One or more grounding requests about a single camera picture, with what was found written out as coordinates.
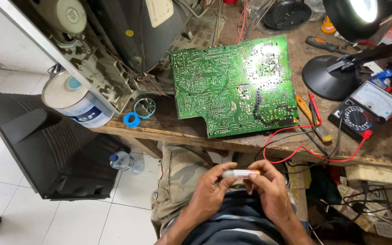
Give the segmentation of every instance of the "metal can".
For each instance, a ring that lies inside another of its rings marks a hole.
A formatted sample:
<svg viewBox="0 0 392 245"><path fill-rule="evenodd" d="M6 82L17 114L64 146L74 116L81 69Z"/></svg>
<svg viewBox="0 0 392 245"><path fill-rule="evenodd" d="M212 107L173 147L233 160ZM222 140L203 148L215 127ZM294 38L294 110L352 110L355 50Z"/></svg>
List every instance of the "metal can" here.
<svg viewBox="0 0 392 245"><path fill-rule="evenodd" d="M46 82L42 100L47 106L86 128L105 125L114 114L67 70L57 73Z"/></svg>

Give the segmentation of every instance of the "multimeter dial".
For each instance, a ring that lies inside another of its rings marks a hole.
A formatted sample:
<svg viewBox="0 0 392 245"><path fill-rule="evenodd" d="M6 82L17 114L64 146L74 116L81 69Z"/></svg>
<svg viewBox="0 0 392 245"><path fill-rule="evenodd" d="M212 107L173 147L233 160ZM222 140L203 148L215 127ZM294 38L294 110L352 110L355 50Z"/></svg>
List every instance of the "multimeter dial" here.
<svg viewBox="0 0 392 245"><path fill-rule="evenodd" d="M364 131L370 128L370 119L367 117L367 112L361 107L349 107L346 109L345 115L345 123L356 131Z"/></svg>

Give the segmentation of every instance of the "hand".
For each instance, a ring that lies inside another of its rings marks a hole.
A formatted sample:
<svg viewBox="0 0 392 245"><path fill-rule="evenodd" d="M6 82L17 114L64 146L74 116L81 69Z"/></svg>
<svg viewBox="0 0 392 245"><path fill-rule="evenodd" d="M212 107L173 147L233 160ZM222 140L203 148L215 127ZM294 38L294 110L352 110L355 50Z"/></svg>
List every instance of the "hand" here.
<svg viewBox="0 0 392 245"><path fill-rule="evenodd" d="M236 166L237 163L232 162L219 164L202 175L185 214L190 215L191 219L200 224L217 213L222 205L226 190L237 180L237 178L224 178L219 182L219 177L225 170L233 169Z"/></svg>
<svg viewBox="0 0 392 245"><path fill-rule="evenodd" d="M285 187L284 176L266 160L254 162L248 167L249 170L260 170L261 175L250 174L249 180L245 181L247 192L252 194L252 184L261 197L261 205L264 213L275 225L289 220L295 216L290 198Z"/></svg>

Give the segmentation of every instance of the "circuit board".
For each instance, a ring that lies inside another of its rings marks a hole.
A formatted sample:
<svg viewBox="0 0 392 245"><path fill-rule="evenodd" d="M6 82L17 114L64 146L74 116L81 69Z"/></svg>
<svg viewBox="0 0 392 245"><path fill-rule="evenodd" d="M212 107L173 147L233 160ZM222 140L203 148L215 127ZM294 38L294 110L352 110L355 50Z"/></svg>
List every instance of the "circuit board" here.
<svg viewBox="0 0 392 245"><path fill-rule="evenodd" d="M208 138L299 125L286 35L170 52L178 118Z"/></svg>

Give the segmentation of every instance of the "black plate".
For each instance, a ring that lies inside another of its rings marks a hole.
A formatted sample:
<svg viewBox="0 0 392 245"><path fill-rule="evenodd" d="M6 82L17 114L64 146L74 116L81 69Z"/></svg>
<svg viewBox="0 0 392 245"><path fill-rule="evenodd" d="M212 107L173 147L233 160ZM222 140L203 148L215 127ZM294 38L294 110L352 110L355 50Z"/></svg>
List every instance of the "black plate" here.
<svg viewBox="0 0 392 245"><path fill-rule="evenodd" d="M305 3L285 0L275 3L263 16L266 27L275 30L290 30L303 25L311 17L311 9Z"/></svg>

